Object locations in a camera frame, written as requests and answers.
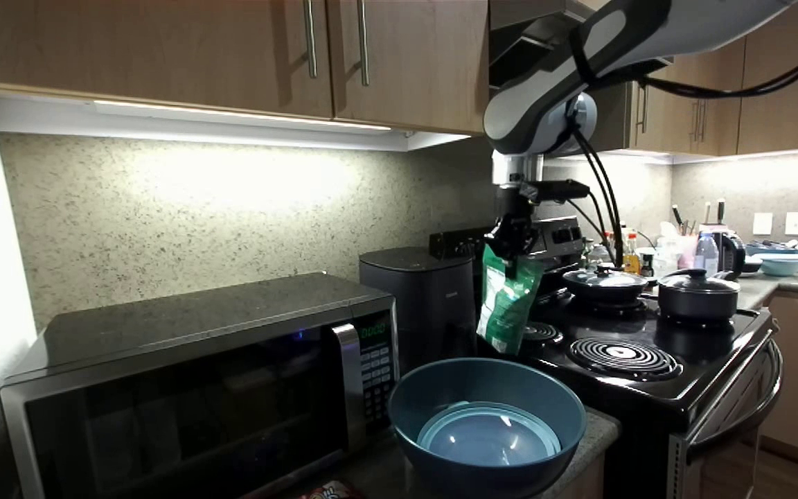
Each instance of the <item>countertop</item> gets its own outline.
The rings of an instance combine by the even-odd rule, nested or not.
[[[607,448],[619,438],[621,424],[612,417],[587,411],[585,438],[578,448],[565,475],[540,495],[540,499],[555,499],[572,486],[590,464],[596,464]],[[344,466],[331,470],[316,477],[305,492],[341,481],[362,492],[366,499],[435,499],[422,481],[416,481],[413,466],[406,460],[400,442],[395,436],[373,443],[368,450],[352,454]]]
[[[773,291],[798,291],[795,277],[766,277],[766,276],[741,276],[737,277],[737,309],[761,309]]]

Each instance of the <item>blue bowl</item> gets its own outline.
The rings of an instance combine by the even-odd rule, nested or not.
[[[389,413],[416,475],[443,497],[535,497],[585,436],[585,405],[569,385],[496,359],[409,373]]]

